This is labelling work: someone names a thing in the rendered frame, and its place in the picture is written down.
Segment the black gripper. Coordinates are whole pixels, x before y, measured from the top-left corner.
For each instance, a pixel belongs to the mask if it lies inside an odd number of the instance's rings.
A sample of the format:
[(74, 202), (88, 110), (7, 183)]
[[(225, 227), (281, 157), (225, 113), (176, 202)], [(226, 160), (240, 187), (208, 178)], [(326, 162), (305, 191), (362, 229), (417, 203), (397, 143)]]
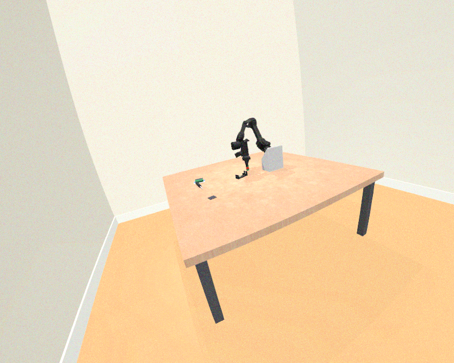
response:
[(244, 160), (246, 166), (248, 166), (249, 160), (251, 159), (251, 157), (249, 156), (249, 149), (248, 148), (246, 148), (246, 149), (241, 148), (241, 150), (243, 152), (242, 160)]

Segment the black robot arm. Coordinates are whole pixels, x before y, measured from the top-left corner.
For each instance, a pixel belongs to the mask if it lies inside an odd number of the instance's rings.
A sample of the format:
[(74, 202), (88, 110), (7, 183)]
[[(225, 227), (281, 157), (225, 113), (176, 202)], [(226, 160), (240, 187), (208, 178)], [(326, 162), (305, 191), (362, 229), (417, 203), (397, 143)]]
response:
[[(247, 123), (248, 123), (248, 125), (247, 125)], [(245, 137), (244, 131), (245, 131), (246, 127), (252, 128), (252, 130), (254, 132), (254, 135), (256, 136), (256, 139), (257, 139), (257, 141), (256, 141), (257, 147), (262, 152), (265, 153), (267, 148), (271, 147), (271, 145), (270, 145), (269, 141), (267, 141), (264, 138), (262, 138), (261, 133), (260, 133), (258, 127), (257, 127), (257, 120), (254, 117), (249, 118), (246, 121), (242, 122), (242, 128), (241, 128), (240, 132), (237, 135), (236, 142), (231, 142), (232, 149), (236, 150), (236, 149), (240, 149), (240, 148), (244, 148), (244, 149), (248, 148), (249, 140), (247, 138), (246, 138), (246, 140), (244, 140), (244, 137)], [(235, 153), (236, 158), (241, 156), (241, 155), (243, 156), (242, 150), (240, 150), (239, 152)]]

